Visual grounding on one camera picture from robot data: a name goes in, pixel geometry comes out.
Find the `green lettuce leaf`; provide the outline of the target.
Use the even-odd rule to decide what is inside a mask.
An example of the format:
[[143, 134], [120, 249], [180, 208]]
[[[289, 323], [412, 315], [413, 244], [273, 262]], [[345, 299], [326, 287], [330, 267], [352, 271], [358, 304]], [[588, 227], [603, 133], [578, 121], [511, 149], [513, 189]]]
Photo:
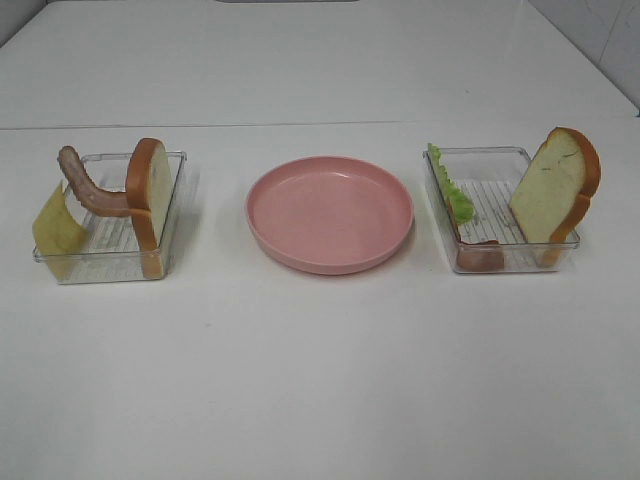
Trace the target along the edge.
[[456, 224], [463, 225], [471, 221], [475, 213], [474, 205], [449, 178], [446, 167], [441, 163], [441, 150], [436, 145], [429, 143], [427, 152], [445, 203], [452, 211]]

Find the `curved bacon strip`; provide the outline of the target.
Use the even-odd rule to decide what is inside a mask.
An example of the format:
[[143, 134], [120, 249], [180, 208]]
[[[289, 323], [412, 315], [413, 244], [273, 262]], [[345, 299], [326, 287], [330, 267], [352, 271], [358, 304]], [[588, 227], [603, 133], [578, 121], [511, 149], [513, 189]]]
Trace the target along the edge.
[[99, 188], [88, 175], [74, 147], [62, 147], [57, 161], [76, 199], [85, 209], [101, 217], [131, 215], [126, 193]]

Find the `bread slice from tray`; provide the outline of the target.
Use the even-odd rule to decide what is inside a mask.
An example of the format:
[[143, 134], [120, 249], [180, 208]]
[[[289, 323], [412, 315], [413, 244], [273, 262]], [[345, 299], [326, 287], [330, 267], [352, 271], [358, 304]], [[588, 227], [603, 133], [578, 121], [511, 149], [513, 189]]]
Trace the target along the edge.
[[586, 136], [575, 129], [554, 128], [509, 201], [526, 241], [544, 246], [536, 258], [540, 267], [558, 263], [558, 246], [586, 215], [600, 180], [599, 156]]

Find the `yellow cheese slice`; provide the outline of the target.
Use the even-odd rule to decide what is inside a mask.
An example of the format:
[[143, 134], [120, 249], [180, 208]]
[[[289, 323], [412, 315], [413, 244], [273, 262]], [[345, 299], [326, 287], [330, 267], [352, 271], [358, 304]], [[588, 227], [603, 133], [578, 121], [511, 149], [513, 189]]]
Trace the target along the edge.
[[88, 239], [88, 231], [71, 215], [59, 182], [32, 225], [36, 257], [43, 260], [58, 281], [69, 275], [73, 260]]

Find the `pink round plate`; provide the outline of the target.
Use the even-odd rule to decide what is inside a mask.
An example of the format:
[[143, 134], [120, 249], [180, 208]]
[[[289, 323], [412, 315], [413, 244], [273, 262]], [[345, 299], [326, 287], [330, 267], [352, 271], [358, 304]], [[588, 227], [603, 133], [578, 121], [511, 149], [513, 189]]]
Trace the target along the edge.
[[405, 186], [368, 162], [337, 156], [294, 160], [250, 189], [247, 222], [276, 261], [308, 273], [373, 268], [403, 245], [414, 222]]

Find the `right clear plastic tray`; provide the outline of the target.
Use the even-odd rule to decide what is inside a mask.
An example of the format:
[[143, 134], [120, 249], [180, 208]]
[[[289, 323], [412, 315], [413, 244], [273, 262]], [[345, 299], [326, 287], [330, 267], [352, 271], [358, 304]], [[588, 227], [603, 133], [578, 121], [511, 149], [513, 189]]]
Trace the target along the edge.
[[[423, 158], [427, 171], [426, 192], [450, 267], [454, 271], [456, 242], [451, 216], [427, 150], [423, 152]], [[558, 246], [562, 255], [555, 266], [542, 268], [537, 264], [537, 254], [544, 246], [526, 241], [509, 208], [511, 194], [530, 163], [530, 157], [524, 149], [505, 146], [442, 148], [441, 163], [446, 167], [449, 178], [474, 205], [473, 219], [458, 225], [462, 240], [468, 243], [497, 240], [505, 260], [502, 271], [458, 274], [555, 272], [564, 268], [565, 260], [580, 246], [578, 233], [572, 231], [565, 242]]]

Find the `clear plastic tray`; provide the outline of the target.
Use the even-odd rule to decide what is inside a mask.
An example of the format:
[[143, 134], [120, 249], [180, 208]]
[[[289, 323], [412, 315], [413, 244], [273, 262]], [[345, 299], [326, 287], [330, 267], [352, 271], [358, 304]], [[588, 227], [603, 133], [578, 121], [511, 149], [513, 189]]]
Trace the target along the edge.
[[[423, 158], [427, 171], [426, 192], [450, 267], [454, 271], [456, 242], [451, 216], [427, 150], [423, 152]], [[542, 268], [537, 264], [537, 254], [544, 246], [526, 241], [509, 208], [511, 194], [530, 163], [530, 157], [524, 149], [505, 146], [442, 148], [441, 163], [446, 167], [449, 178], [474, 205], [473, 219], [458, 225], [462, 240], [468, 243], [497, 240], [505, 260], [502, 271], [458, 274], [555, 272], [564, 268], [565, 260], [580, 246], [578, 233], [572, 231], [565, 242], [558, 246], [562, 255], [555, 266]]]
[[[187, 155], [182, 151], [169, 152], [167, 155], [173, 180], [173, 192], [159, 248], [165, 267], [162, 278], [167, 274], [175, 243], [174, 237], [179, 231], [178, 222], [184, 203], [187, 161]], [[62, 180], [61, 183], [69, 212], [88, 231], [88, 239], [80, 254], [69, 255], [73, 264], [66, 279], [63, 281], [56, 279], [56, 281], [59, 284], [87, 284], [156, 280], [146, 279], [143, 276], [142, 253], [139, 250], [131, 217], [97, 216], [80, 204], [67, 180]], [[36, 255], [36, 247], [34, 247], [34, 260], [46, 264]]]

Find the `bread slice in left tray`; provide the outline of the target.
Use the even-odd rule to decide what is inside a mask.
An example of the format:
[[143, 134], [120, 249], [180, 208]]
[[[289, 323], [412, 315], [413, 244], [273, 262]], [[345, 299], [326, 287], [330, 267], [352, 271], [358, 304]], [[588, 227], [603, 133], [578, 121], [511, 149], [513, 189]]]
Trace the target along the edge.
[[173, 192], [168, 155], [161, 141], [143, 138], [138, 142], [129, 161], [125, 187], [142, 253], [143, 276], [160, 279], [165, 267], [159, 248]]

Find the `left clear plastic tray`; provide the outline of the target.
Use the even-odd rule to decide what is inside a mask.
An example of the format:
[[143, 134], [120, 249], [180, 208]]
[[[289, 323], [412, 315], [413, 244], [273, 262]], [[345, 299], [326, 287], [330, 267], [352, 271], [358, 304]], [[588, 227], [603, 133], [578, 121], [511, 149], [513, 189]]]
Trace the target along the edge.
[[[179, 231], [178, 222], [184, 203], [187, 161], [187, 155], [182, 151], [169, 152], [167, 155], [173, 180], [173, 192], [159, 248], [165, 267], [162, 278], [167, 274], [175, 243], [174, 237]], [[69, 212], [88, 231], [88, 239], [80, 254], [69, 255], [73, 264], [66, 279], [63, 281], [56, 279], [56, 281], [59, 284], [87, 284], [156, 280], [146, 279], [143, 276], [142, 253], [139, 250], [131, 217], [97, 216], [80, 204], [67, 180], [62, 180], [61, 183]], [[36, 255], [36, 247], [34, 247], [34, 260], [46, 264]]]

